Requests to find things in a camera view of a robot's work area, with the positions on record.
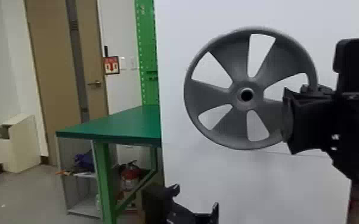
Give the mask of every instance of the wheel spoke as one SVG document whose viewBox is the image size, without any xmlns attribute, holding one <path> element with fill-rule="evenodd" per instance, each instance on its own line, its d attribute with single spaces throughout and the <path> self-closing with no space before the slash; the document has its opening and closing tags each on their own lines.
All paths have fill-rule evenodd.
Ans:
<svg viewBox="0 0 359 224">
<path fill-rule="evenodd" d="M 269 87 L 287 77 L 301 73 L 298 59 L 275 41 L 256 75 L 257 83 Z"/>
<path fill-rule="evenodd" d="M 230 103 L 228 89 L 196 80 L 191 80 L 185 85 L 185 88 L 185 97 L 198 115 L 212 108 Z"/>
<path fill-rule="evenodd" d="M 264 103 L 254 109 L 270 134 L 281 127 L 283 120 L 282 107 L 283 103 L 281 101 L 264 99 Z"/>
<path fill-rule="evenodd" d="M 211 50 L 210 53 L 228 73 L 233 82 L 240 82 L 249 78 L 247 74 L 249 39 L 219 45 Z"/>
<path fill-rule="evenodd" d="M 213 128 L 223 135 L 247 139 L 247 112 L 232 108 Z"/>
</svg>

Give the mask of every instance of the green table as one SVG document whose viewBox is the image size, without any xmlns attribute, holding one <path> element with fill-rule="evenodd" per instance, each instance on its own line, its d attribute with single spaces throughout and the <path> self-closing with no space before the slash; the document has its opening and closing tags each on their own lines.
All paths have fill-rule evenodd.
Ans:
<svg viewBox="0 0 359 224">
<path fill-rule="evenodd" d="M 56 132 L 57 137 L 92 140 L 95 154 L 100 200 L 104 223 L 117 223 L 117 217 L 141 189 L 157 173 L 157 147 L 161 147 L 160 109 L 143 105 Z M 126 199 L 117 204 L 120 184 L 113 169 L 109 144 L 150 147 L 151 171 L 139 182 Z"/>
</svg>

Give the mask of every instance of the green shelving post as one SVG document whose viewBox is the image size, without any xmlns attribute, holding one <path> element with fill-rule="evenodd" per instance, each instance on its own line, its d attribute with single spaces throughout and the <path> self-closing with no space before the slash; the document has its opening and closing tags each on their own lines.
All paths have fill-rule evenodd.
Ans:
<svg viewBox="0 0 359 224">
<path fill-rule="evenodd" d="M 153 0 L 135 0 L 138 56 L 143 105 L 159 104 Z"/>
</svg>

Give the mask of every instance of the light switch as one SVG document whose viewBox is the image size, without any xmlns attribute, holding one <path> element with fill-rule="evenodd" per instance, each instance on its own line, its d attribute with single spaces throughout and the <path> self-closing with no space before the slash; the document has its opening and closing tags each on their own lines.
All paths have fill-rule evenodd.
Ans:
<svg viewBox="0 0 359 224">
<path fill-rule="evenodd" d="M 120 70 L 126 70 L 126 60 L 125 60 L 125 57 L 120 57 Z"/>
<path fill-rule="evenodd" d="M 138 62 L 137 59 L 135 57 L 131 57 L 130 58 L 131 61 L 131 70 L 136 70 L 138 69 Z"/>
</svg>

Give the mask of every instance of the green tabletop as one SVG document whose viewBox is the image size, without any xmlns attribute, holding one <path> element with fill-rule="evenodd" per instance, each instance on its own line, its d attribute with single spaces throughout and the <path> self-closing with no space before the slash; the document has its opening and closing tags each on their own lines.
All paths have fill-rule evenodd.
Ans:
<svg viewBox="0 0 359 224">
<path fill-rule="evenodd" d="M 160 109 L 142 105 L 56 132 L 57 137 L 161 147 Z"/>
</svg>

